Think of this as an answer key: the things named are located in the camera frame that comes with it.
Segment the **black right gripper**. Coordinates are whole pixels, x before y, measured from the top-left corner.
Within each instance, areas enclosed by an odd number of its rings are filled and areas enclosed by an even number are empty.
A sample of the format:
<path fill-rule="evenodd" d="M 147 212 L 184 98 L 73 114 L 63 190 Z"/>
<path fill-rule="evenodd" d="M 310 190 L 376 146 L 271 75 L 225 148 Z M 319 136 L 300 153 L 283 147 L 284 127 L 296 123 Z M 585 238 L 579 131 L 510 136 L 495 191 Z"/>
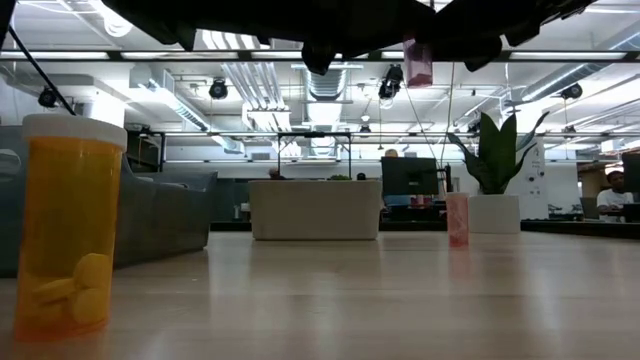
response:
<path fill-rule="evenodd" d="M 486 66 L 502 49 L 505 32 L 504 0 L 469 0 L 463 7 L 443 7 L 434 18 L 432 53 L 436 61 L 464 62 L 460 23 L 466 26 L 471 55 L 466 68 L 477 71 Z"/>

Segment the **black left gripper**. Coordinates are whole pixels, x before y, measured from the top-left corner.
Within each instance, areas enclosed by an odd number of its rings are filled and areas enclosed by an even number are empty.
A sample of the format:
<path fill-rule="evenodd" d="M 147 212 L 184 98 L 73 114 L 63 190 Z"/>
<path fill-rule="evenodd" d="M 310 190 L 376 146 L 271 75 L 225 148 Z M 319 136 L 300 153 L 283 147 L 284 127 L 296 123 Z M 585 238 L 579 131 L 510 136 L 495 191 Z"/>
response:
<path fill-rule="evenodd" d="M 276 0 L 272 7 L 273 36 L 301 42 L 307 69 L 318 75 L 328 72 L 335 50 L 344 57 L 355 57 L 389 47 L 416 35 L 435 18 L 433 8 L 415 0 L 348 1 L 332 45 L 334 1 Z"/>

